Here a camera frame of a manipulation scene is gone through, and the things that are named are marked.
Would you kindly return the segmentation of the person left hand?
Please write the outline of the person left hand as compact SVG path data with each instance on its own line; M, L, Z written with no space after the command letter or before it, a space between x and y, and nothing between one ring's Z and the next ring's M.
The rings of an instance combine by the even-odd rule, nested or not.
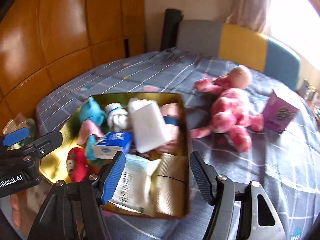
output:
M11 218L17 230L27 238L37 213L52 185L43 181L41 184L10 196Z

